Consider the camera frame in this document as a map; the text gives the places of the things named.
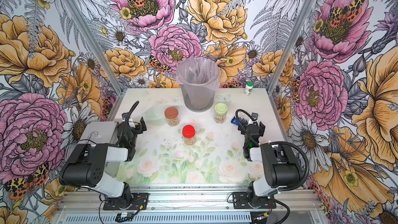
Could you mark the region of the green lid peanut jar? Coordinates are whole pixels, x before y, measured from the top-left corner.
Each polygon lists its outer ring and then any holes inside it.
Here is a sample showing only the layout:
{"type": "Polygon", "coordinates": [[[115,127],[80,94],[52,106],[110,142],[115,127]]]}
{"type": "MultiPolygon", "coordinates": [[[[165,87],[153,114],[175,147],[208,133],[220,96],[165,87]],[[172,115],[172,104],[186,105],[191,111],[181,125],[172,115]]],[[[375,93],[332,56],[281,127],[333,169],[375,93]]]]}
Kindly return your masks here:
{"type": "Polygon", "coordinates": [[[217,103],[214,107],[214,120],[216,123],[224,123],[228,112],[228,106],[225,103],[217,103]]]}

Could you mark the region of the mesh bin with pink bag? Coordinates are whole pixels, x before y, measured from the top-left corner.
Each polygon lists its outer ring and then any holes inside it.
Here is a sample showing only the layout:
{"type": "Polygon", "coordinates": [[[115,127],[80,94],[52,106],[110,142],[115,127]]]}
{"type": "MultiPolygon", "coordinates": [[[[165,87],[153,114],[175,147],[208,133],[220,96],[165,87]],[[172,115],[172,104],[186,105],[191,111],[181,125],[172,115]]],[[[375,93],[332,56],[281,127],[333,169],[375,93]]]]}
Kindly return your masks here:
{"type": "Polygon", "coordinates": [[[220,68],[206,58],[192,58],[176,68],[176,81],[180,85],[185,106],[193,112],[204,112],[214,102],[220,87],[220,68]]]}

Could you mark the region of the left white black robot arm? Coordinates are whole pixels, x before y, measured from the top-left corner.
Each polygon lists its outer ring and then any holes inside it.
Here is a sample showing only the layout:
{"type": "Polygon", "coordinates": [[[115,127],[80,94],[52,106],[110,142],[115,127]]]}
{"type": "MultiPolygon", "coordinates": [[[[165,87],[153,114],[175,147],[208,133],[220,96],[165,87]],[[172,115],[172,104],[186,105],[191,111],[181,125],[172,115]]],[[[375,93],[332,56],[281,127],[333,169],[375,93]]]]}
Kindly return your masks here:
{"type": "Polygon", "coordinates": [[[109,163],[132,161],[137,137],[146,130],[144,119],[138,123],[90,123],[63,166],[60,183],[105,196],[105,210],[131,208],[134,200],[129,184],[108,174],[105,167],[109,163]]]}

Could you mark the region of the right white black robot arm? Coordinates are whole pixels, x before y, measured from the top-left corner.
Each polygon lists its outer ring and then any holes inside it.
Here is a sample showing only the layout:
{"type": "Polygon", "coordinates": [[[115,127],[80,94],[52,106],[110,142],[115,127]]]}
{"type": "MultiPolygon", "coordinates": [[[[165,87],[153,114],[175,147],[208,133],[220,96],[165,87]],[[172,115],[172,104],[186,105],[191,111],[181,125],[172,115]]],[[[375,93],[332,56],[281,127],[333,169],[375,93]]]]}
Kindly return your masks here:
{"type": "Polygon", "coordinates": [[[264,173],[251,182],[246,193],[234,192],[235,209],[274,209],[274,195],[302,186],[309,176],[309,160],[305,152],[289,142],[259,143],[265,125],[239,124],[238,131],[245,136],[243,154],[251,162],[261,162],[264,173]]]}

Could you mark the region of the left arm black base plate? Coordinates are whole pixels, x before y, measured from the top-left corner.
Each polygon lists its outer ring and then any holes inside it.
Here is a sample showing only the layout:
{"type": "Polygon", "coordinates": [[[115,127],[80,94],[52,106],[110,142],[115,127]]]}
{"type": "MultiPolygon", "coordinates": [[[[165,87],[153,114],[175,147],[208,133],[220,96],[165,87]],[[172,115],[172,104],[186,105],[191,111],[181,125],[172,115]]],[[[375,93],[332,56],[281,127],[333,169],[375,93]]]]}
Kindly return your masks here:
{"type": "Polygon", "coordinates": [[[148,193],[131,193],[119,198],[108,198],[105,200],[103,210],[105,211],[137,211],[145,210],[148,204],[148,193]]]}

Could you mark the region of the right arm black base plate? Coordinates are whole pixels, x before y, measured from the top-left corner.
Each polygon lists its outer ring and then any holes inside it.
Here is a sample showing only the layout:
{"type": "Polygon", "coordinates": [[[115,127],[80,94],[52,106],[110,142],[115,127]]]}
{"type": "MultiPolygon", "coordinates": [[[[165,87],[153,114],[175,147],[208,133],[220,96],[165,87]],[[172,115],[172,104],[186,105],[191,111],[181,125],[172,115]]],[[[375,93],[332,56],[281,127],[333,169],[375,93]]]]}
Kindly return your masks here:
{"type": "Polygon", "coordinates": [[[276,203],[267,197],[257,197],[247,192],[233,192],[234,209],[275,209],[276,203]]]}

